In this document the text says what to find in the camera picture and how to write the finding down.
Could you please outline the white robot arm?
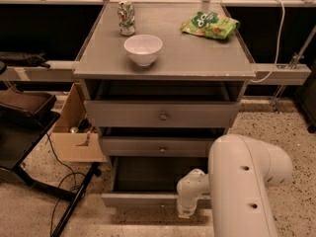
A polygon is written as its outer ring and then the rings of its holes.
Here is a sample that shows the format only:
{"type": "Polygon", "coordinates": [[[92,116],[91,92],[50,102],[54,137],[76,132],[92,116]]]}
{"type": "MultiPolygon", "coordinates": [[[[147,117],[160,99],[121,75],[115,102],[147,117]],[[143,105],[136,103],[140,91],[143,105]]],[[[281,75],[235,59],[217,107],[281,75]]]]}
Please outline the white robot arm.
{"type": "Polygon", "coordinates": [[[210,195],[214,237],[277,237],[267,186],[291,177],[292,161],[280,147],[244,135],[217,138],[208,154],[208,171],[190,171],[177,184],[177,210],[188,218],[198,200],[210,195]]]}

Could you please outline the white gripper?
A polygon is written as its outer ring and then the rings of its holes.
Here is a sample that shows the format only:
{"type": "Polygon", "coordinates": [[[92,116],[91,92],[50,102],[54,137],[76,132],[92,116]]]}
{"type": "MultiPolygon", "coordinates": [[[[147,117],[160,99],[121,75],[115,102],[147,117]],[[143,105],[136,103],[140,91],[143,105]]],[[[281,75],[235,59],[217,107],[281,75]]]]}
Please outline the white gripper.
{"type": "Polygon", "coordinates": [[[197,209],[199,198],[209,192],[208,174],[200,169],[191,170],[177,184],[179,218],[190,219],[197,209]]]}

